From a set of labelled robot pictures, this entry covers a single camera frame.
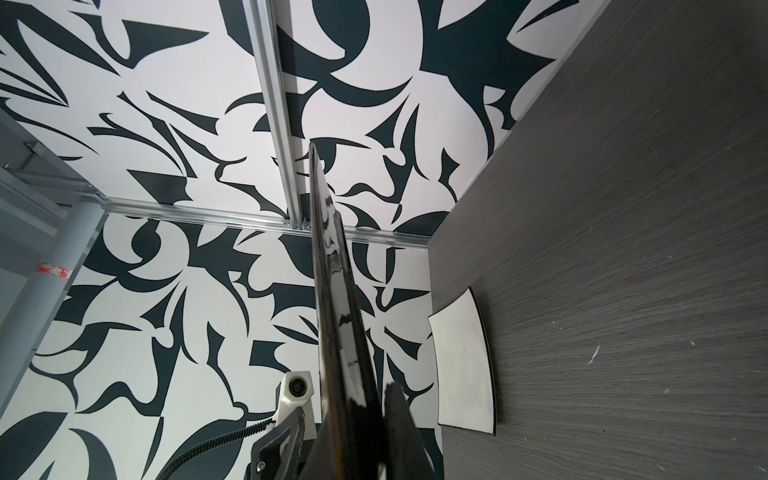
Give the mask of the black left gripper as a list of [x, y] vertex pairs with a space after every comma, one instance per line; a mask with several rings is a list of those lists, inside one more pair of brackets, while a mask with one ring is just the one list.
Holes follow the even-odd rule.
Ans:
[[244, 478], [297, 479], [304, 435], [305, 414], [298, 407], [252, 445]]

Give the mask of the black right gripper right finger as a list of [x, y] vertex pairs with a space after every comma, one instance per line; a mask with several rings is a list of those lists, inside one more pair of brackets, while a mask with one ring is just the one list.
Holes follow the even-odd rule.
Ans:
[[404, 392], [395, 382], [384, 393], [386, 432], [386, 478], [388, 480], [427, 480], [435, 471], [410, 413]]

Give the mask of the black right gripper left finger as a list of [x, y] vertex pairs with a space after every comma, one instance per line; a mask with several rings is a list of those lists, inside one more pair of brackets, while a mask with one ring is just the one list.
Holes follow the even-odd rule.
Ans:
[[320, 425], [318, 436], [302, 447], [306, 459], [300, 464], [298, 479], [321, 480], [327, 478], [327, 423]]

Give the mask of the white square plate black rim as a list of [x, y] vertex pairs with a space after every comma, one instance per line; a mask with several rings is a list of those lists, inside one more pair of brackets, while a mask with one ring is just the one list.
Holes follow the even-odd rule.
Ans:
[[472, 290], [466, 289], [428, 320], [435, 349], [438, 424], [495, 434], [492, 360]]

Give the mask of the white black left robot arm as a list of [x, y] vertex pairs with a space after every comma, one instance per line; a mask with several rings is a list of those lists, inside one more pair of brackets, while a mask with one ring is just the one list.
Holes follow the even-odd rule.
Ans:
[[280, 423], [265, 420], [206, 440], [170, 460], [156, 479], [170, 479], [192, 459], [214, 449], [242, 442], [258, 433], [263, 433], [263, 436], [252, 445], [251, 461], [244, 478], [296, 479], [305, 435], [305, 413], [302, 407], [294, 409]]

